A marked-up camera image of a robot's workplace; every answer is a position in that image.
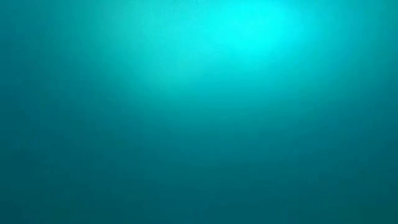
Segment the water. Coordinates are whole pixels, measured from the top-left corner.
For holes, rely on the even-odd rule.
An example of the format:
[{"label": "water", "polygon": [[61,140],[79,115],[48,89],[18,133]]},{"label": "water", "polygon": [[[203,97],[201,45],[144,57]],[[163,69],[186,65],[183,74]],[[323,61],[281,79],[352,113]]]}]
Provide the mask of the water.
[{"label": "water", "polygon": [[0,222],[398,223],[396,9],[0,3]]}]

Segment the ocean water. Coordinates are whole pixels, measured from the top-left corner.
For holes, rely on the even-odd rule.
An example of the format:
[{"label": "ocean water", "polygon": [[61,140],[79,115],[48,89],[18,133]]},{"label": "ocean water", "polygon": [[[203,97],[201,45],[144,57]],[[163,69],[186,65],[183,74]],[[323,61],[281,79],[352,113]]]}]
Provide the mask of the ocean water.
[{"label": "ocean water", "polygon": [[398,223],[393,0],[0,2],[0,223]]}]

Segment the turquoise water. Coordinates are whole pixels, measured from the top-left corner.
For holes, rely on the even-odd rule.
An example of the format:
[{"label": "turquoise water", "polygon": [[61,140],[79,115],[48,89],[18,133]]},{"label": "turquoise water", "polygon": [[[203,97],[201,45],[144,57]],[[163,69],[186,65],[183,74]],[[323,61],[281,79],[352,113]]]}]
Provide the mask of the turquoise water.
[{"label": "turquoise water", "polygon": [[398,223],[397,9],[0,2],[0,223]]}]

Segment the underwater background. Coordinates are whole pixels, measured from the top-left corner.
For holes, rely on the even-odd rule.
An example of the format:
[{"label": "underwater background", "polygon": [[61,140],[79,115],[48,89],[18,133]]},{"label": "underwater background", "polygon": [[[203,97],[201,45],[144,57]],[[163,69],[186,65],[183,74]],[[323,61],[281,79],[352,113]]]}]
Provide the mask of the underwater background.
[{"label": "underwater background", "polygon": [[398,223],[398,2],[0,2],[0,223]]}]

